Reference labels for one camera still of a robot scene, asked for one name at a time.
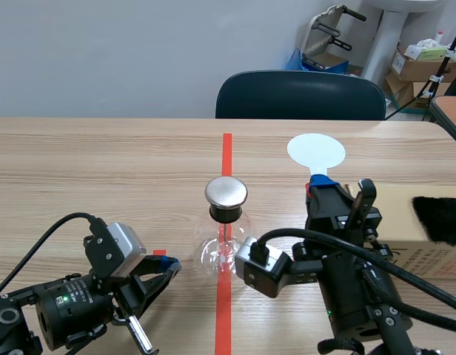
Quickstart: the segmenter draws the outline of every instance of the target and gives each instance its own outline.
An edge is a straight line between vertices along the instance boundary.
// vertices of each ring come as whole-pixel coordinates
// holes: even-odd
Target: glass flask
[[[242,205],[248,197],[244,183],[230,176],[211,180],[205,188],[209,208],[195,224],[194,264],[204,275],[225,280],[236,273],[235,255],[255,228]]]

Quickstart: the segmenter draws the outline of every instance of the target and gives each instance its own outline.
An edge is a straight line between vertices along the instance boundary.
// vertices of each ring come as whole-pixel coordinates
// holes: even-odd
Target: wooden table
[[[331,135],[346,147],[346,160],[330,170],[342,183],[456,185],[456,143],[423,122],[0,118],[0,281],[65,214],[129,224],[148,250],[166,249],[184,267],[141,319],[153,344],[163,355],[213,355],[216,284],[192,267],[192,227],[207,210],[206,183],[221,171],[223,132],[233,133],[233,172],[248,185],[244,210],[258,234],[304,226],[309,172],[286,151],[301,133]],[[59,229],[7,290],[87,273],[88,234],[84,221]],[[456,296],[456,281],[435,283]],[[398,289],[405,302],[456,317],[403,283]],[[26,315],[40,334],[34,309]],[[456,354],[456,334],[418,321],[409,334],[416,345]],[[331,335],[317,285],[291,286],[271,300],[233,283],[233,354],[313,355]],[[138,351],[126,329],[110,327],[84,354]]]
[[[430,111],[456,140],[456,96],[433,98],[430,103]]]

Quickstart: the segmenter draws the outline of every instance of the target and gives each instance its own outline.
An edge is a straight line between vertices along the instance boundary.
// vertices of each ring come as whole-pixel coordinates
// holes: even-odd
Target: tripod stand
[[[426,97],[429,98],[429,104],[430,104],[430,101],[435,97],[435,95],[437,94],[437,89],[438,89],[438,86],[439,84],[441,83],[442,79],[443,79],[443,76],[442,74],[445,72],[445,69],[447,68],[447,64],[449,63],[450,61],[450,56],[452,55],[452,53],[455,52],[455,48],[456,48],[456,36],[452,42],[452,44],[450,45],[450,48],[446,51],[445,53],[445,58],[443,59],[442,61],[442,64],[440,65],[440,67],[438,68],[438,71],[437,71],[437,75],[433,75],[429,78],[429,80],[426,82],[426,84],[423,86],[422,90],[418,93],[417,96],[415,96],[411,101],[409,101],[407,104],[404,104],[402,107],[400,107],[399,109],[396,109],[391,115],[389,115],[388,117],[386,117],[386,120],[390,119],[392,116],[394,116],[396,113],[400,112],[402,109],[408,107],[408,105],[410,105],[411,103],[413,103],[414,101],[418,100],[419,98],[421,98],[422,96],[426,95]]]

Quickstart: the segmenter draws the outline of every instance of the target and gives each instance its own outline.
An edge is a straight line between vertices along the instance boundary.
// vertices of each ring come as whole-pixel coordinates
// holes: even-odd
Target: black brush
[[[456,246],[456,198],[414,197],[412,206],[430,240]]]

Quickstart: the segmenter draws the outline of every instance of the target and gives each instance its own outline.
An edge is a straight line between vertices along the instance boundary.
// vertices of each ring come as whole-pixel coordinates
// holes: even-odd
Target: black office chair
[[[382,121],[383,92],[371,81],[325,72],[242,72],[224,82],[216,118]]]

